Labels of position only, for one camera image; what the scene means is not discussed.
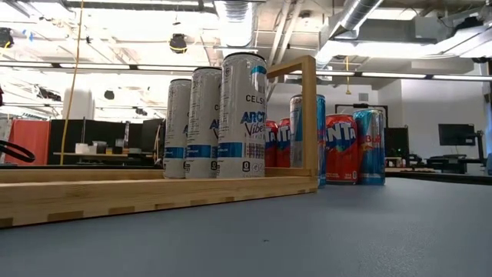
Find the can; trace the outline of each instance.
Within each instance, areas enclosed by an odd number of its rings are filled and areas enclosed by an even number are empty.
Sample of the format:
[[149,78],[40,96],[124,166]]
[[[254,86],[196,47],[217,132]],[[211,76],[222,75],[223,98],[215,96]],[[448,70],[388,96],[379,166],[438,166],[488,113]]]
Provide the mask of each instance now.
[[277,123],[274,120],[267,120],[264,147],[264,166],[266,167],[277,166],[277,134]]
[[266,62],[234,53],[222,63],[218,178],[264,177]]
[[283,118],[278,125],[277,167],[291,167],[291,119]]
[[191,77],[187,179],[215,178],[217,175],[218,116],[222,70],[201,67]]
[[[326,106],[323,95],[316,95],[317,159],[318,185],[326,185],[326,125],[324,123]],[[291,98],[291,167],[302,167],[302,95]]]
[[352,115],[326,116],[326,183],[354,185],[359,159],[357,125]]
[[162,163],[165,178],[185,177],[190,93],[191,80],[175,79],[169,84],[164,162]]
[[384,115],[377,109],[354,112],[362,185],[384,185]]

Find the gray tabletop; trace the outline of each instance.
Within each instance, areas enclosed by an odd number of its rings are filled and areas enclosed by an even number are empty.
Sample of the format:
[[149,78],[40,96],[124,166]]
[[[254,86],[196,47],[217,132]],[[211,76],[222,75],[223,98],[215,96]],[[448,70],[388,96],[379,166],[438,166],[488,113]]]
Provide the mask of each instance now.
[[318,194],[0,230],[1,276],[492,276],[492,187]]

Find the wooden tray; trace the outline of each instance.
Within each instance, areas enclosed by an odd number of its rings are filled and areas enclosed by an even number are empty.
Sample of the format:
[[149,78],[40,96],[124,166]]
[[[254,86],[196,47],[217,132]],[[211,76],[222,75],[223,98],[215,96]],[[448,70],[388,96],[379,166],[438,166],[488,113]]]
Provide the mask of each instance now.
[[262,199],[317,191],[315,60],[274,65],[268,78],[302,71],[303,167],[265,178],[162,179],[160,170],[0,170],[0,227]]

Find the yellow cable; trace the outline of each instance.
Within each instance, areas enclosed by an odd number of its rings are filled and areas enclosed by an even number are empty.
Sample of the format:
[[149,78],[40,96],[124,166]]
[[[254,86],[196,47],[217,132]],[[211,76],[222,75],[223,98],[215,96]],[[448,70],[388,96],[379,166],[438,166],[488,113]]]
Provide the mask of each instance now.
[[0,59],[3,58],[3,54],[7,51],[7,47],[10,45],[10,42],[5,43],[2,53],[0,54]]
[[70,117],[71,101],[72,101],[73,96],[74,96],[75,77],[77,76],[77,70],[78,70],[78,57],[80,56],[80,36],[81,36],[81,31],[82,31],[82,14],[83,13],[84,13],[84,0],[81,0],[81,2],[80,2],[80,17],[78,19],[77,55],[75,57],[74,77],[71,80],[70,98],[68,100],[67,115],[65,117],[65,125],[63,126],[63,136],[61,137],[60,165],[63,165],[63,158],[64,158],[64,154],[65,154],[65,137],[67,136],[67,127],[68,127],[68,117]]
[[[347,56],[347,58],[345,58],[345,64],[346,64],[346,70],[348,71],[348,56]],[[347,91],[345,92],[345,94],[347,94],[347,95],[352,94],[352,92],[350,90],[350,85],[351,85],[351,78],[349,76],[347,76]]]

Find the white can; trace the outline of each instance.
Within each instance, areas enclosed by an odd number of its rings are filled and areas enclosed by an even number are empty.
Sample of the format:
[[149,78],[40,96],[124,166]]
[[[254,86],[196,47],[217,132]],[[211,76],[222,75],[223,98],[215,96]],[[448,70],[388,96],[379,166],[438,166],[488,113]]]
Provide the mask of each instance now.
[[234,53],[222,64],[218,178],[264,177],[267,69],[260,55]]
[[191,79],[185,175],[187,179],[215,178],[222,70],[197,68]]
[[186,137],[191,80],[175,79],[169,84],[168,117],[164,147],[164,177],[185,177]]

